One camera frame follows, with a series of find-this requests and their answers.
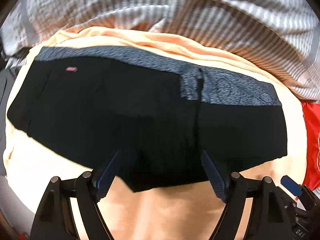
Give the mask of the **black pants grey waistband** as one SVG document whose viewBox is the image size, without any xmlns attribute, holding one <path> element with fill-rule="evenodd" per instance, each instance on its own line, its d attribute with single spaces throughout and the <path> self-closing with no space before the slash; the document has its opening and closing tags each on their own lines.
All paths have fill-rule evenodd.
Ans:
<svg viewBox="0 0 320 240">
<path fill-rule="evenodd" d="M 134 47 L 44 47 L 7 113 L 55 153 L 89 168 L 120 153 L 135 192 L 207 180 L 287 155 L 274 86 Z"/>
</svg>

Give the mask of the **peach bed sheet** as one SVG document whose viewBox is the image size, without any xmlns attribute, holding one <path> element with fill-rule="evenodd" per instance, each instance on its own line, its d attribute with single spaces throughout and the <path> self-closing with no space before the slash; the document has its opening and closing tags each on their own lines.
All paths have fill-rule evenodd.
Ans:
<svg viewBox="0 0 320 240">
<path fill-rule="evenodd" d="M 243 172 L 260 179 L 270 176 L 276 184 L 284 175 L 302 183 L 306 172 L 307 132 L 300 101 L 276 77 L 246 59 L 174 34 L 150 33 L 90 27 L 79 33 L 58 31 L 31 49 L 9 95 L 13 102 L 36 55 L 42 47 L 84 48 L 92 46 L 128 46 L 150 51 L 182 62 L 216 67 L 271 83 L 281 101 L 287 126 L 287 156 L 266 162 Z M 25 231 L 30 231 L 33 217 L 49 180 L 53 176 L 71 179 L 86 167 L 57 155 L 11 123 L 6 124 L 4 166 L 8 185 L 17 196 L 18 211 L 28 211 Z M 210 184 L 201 182 L 184 186 L 132 192 L 116 178 L 99 208 L 116 239 L 207 239 L 217 224 L 223 203 Z"/>
</svg>

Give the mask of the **red cloth item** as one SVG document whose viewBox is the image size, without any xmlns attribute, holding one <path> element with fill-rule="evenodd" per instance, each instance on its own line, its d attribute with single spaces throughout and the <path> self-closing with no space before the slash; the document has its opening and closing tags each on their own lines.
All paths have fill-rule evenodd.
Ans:
<svg viewBox="0 0 320 240">
<path fill-rule="evenodd" d="M 306 132 L 307 132 L 307 166 L 303 184 L 309 189 L 319 188 L 319 133 L 320 108 L 319 104 L 302 102 Z"/>
</svg>

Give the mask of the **grey white striped blanket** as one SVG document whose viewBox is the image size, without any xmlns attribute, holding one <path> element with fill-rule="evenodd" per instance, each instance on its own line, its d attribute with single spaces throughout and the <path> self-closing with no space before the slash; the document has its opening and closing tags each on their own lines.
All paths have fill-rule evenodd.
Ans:
<svg viewBox="0 0 320 240">
<path fill-rule="evenodd" d="M 14 55 L 59 30 L 99 26 L 184 36 L 270 72 L 319 100 L 319 19 L 306 0 L 19 0 L 1 26 Z"/>
</svg>

